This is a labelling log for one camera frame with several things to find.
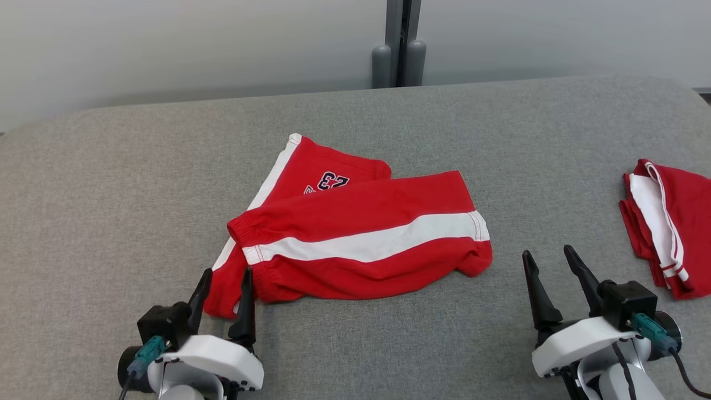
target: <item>teal connector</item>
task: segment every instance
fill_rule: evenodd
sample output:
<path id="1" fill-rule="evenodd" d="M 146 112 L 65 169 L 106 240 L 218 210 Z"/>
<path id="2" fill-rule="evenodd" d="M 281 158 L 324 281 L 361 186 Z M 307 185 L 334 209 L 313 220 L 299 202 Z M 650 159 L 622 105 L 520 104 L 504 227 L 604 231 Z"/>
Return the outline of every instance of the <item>teal connector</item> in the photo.
<path id="1" fill-rule="evenodd" d="M 134 356 L 133 362 L 128 367 L 129 375 L 133 374 L 134 379 L 141 377 L 148 371 L 148 366 L 153 360 L 160 357 L 166 351 L 166 343 L 160 336 L 153 336 L 146 344 L 139 349 Z"/>
<path id="2" fill-rule="evenodd" d="M 645 314 L 637 313 L 632 317 L 632 329 L 649 339 L 652 345 L 661 349 L 665 356 L 669 355 L 670 348 L 676 350 L 676 341 L 666 334 L 664 328 Z"/>

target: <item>gray wall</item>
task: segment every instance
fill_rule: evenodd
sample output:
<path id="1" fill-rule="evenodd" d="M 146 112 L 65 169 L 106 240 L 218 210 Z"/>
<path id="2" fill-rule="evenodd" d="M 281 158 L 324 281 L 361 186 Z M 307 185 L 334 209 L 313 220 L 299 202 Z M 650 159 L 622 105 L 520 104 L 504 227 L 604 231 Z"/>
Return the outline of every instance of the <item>gray wall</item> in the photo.
<path id="1" fill-rule="evenodd" d="M 708 0 L 422 0 L 424 85 L 641 74 L 711 86 Z"/>
<path id="2" fill-rule="evenodd" d="M 85 107 L 368 88 L 384 36 L 385 0 L 2 0 L 0 132 Z"/>

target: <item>gray table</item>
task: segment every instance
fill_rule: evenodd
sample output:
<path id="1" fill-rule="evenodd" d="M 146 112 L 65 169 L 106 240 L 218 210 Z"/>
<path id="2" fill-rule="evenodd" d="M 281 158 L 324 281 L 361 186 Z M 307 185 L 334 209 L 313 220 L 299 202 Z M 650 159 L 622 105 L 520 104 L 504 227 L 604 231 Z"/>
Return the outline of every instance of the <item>gray table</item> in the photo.
<path id="1" fill-rule="evenodd" d="M 395 177 L 459 169 L 494 262 L 395 298 L 259 304 L 264 391 L 245 399 L 566 399 L 530 363 L 521 252 L 563 315 L 584 317 L 566 243 L 600 279 L 653 288 L 619 214 L 622 174 L 648 157 L 711 176 L 711 109 L 653 78 L 140 105 L 24 125 L 0 138 L 0 398 L 115 399 L 135 321 L 190 295 L 292 132 L 384 159 Z M 711 298 L 653 291 L 701 385 Z M 201 332 L 227 327 L 206 318 Z M 668 399 L 692 398 L 673 360 L 648 372 Z"/>

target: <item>red fabric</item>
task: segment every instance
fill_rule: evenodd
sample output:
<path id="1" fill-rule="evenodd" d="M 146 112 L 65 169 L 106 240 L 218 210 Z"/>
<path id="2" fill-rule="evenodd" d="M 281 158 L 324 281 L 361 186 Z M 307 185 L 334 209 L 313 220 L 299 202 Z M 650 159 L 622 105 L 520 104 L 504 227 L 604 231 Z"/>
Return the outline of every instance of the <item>red fabric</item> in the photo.
<path id="1" fill-rule="evenodd" d="M 262 246 L 295 238 L 313 242 L 405 226 L 430 214 L 464 214 L 476 209 L 458 172 L 370 181 L 337 191 L 273 201 L 228 223 L 237 247 L 256 249 L 252 263 L 259 299 L 290 301 L 320 298 L 381 298 L 418 290 L 458 268 L 468 276 L 491 263 L 491 243 L 482 220 L 466 221 L 482 240 L 447 237 L 406 248 L 386 258 L 363 262 L 338 256 L 299 260 L 276 255 L 267 260 Z M 392 241 L 406 240 L 392 237 Z M 390 241 L 373 244 L 388 246 Z"/>
<path id="2" fill-rule="evenodd" d="M 678 232 L 677 252 L 679 270 L 688 274 L 686 281 L 678 275 L 667 278 L 675 298 L 688 299 L 711 294 L 711 269 L 707 251 L 711 248 L 711 180 L 698 174 L 653 164 L 658 175 L 650 174 L 647 159 L 640 159 L 634 174 L 651 177 L 663 186 L 663 199 L 666 212 Z M 629 180 L 626 180 L 629 192 Z M 634 200 L 628 193 L 628 199 L 621 202 L 621 211 L 635 253 L 650 261 L 655 284 L 658 282 L 656 271 L 661 273 L 651 235 L 636 209 Z"/>
<path id="3" fill-rule="evenodd" d="M 624 175 L 625 189 L 627 191 L 627 199 L 620 201 L 620 212 L 627 228 L 627 235 L 634 249 L 634 253 L 639 258 L 644 258 L 649 261 L 649 272 L 652 274 L 654 285 L 660 288 L 666 288 L 667 284 L 664 281 L 664 273 L 659 268 L 659 257 L 654 249 L 652 242 L 652 233 L 649 231 L 647 223 L 644 221 L 642 211 L 639 210 L 637 204 L 632 198 L 632 193 L 629 189 L 629 174 Z"/>
<path id="4" fill-rule="evenodd" d="M 358 182 L 390 178 L 389 166 L 380 160 L 345 154 L 316 144 L 308 137 L 296 136 L 289 138 L 289 142 L 295 144 L 296 149 L 274 187 L 260 189 L 269 191 L 264 204 L 301 196 L 307 187 L 319 192 L 324 190 L 322 188 L 335 189 Z M 326 175 L 328 172 L 332 173 L 335 179 L 330 179 L 331 175 Z M 216 317 L 235 317 L 233 308 L 242 295 L 240 284 L 246 267 L 247 261 L 242 250 L 239 246 L 234 247 L 225 264 L 213 272 L 210 294 L 203 308 L 206 313 Z"/>

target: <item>white stripe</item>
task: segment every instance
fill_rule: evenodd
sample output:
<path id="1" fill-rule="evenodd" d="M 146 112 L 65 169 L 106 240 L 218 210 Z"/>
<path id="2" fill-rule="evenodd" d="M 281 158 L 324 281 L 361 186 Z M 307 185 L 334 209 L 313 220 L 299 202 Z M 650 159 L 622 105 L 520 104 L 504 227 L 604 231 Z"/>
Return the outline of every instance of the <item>white stripe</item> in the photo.
<path id="1" fill-rule="evenodd" d="M 439 238 L 472 238 L 488 241 L 486 222 L 478 211 L 461 214 L 428 214 L 413 222 L 319 242 L 303 242 L 297 238 L 283 238 L 273 243 L 242 248 L 250 265 L 284 256 L 292 260 L 321 260 L 348 258 L 370 263 L 388 258 L 409 248 Z"/>
<path id="2" fill-rule="evenodd" d="M 282 151 L 281 153 L 279 153 L 279 156 L 277 157 L 277 162 L 274 163 L 274 166 L 272 167 L 271 172 L 267 176 L 267 179 L 262 184 L 262 187 L 260 187 L 260 190 L 257 192 L 255 199 L 252 200 L 250 206 L 247 207 L 247 210 L 256 209 L 257 207 L 261 206 L 264 203 L 264 200 L 267 199 L 269 194 L 272 193 L 274 185 L 277 184 L 279 177 L 282 175 L 284 168 L 286 168 L 289 159 L 292 158 L 292 154 L 296 150 L 296 147 L 299 146 L 299 143 L 301 143 L 301 135 L 299 135 L 298 133 L 292 133 L 291 135 L 289 135 L 287 148 L 284 149 L 284 151 Z"/>
<path id="3" fill-rule="evenodd" d="M 299 135 L 298 133 L 292 133 L 291 135 L 289 135 L 287 147 L 279 153 L 279 156 L 277 157 L 277 162 L 274 163 L 272 170 L 269 172 L 269 175 L 267 175 L 267 178 L 260 187 L 260 190 L 257 192 L 257 195 L 252 200 L 252 203 L 250 203 L 250 206 L 247 207 L 247 210 L 256 209 L 257 207 L 261 206 L 264 203 L 264 200 L 267 199 L 269 194 L 272 193 L 272 190 L 277 184 L 279 177 L 282 175 L 284 168 L 286 168 L 287 164 L 289 163 L 289 160 L 292 158 L 294 151 L 296 151 L 296 147 L 298 147 L 300 143 L 301 135 Z M 235 248 L 235 244 L 235 239 L 229 238 L 227 240 L 227 243 L 225 243 L 225 247 L 223 247 L 222 253 L 220 253 L 220 256 L 213 265 L 213 271 L 218 270 L 220 269 L 220 267 L 225 265 L 227 258 L 230 256 L 230 253 L 232 253 L 232 249 Z"/>
<path id="4" fill-rule="evenodd" d="M 672 247 L 670 250 L 670 255 L 672 260 L 675 262 L 674 264 L 674 271 L 676 271 L 679 275 L 679 278 L 683 281 L 686 281 L 689 278 L 689 274 L 684 271 L 684 273 L 680 273 L 679 270 L 683 267 L 684 263 L 684 245 L 681 243 L 681 237 L 679 236 L 679 232 L 676 230 L 676 226 L 674 225 L 674 221 L 672 221 L 671 216 L 669 215 L 669 211 L 667 209 L 667 204 L 666 204 L 666 195 L 664 194 L 664 183 L 662 182 L 662 177 L 659 174 L 659 171 L 656 169 L 654 164 L 651 162 L 647 162 L 644 164 L 644 166 L 647 168 L 647 172 L 649 173 L 649 176 L 654 179 L 657 183 L 659 183 L 659 189 L 661 190 L 662 194 L 662 206 L 664 209 L 664 216 L 667 221 L 667 225 L 669 229 L 671 230 L 672 234 Z"/>
<path id="5" fill-rule="evenodd" d="M 676 276 L 676 271 L 674 270 L 674 268 L 668 268 L 668 269 L 662 270 L 662 272 L 664 272 L 664 276 L 666 278 L 671 278 L 673 276 Z"/>
<path id="6" fill-rule="evenodd" d="M 654 250 L 659 257 L 660 268 L 666 268 L 674 264 L 675 261 L 671 258 L 673 238 L 664 216 L 659 184 L 650 177 L 630 174 L 629 191 L 632 193 L 632 199 L 639 207 L 639 211 L 642 212 L 642 217 L 652 233 L 652 242 Z M 676 275 L 671 268 L 669 271 L 672 271 L 672 275 L 668 275 L 666 271 L 664 272 L 666 276 Z"/>

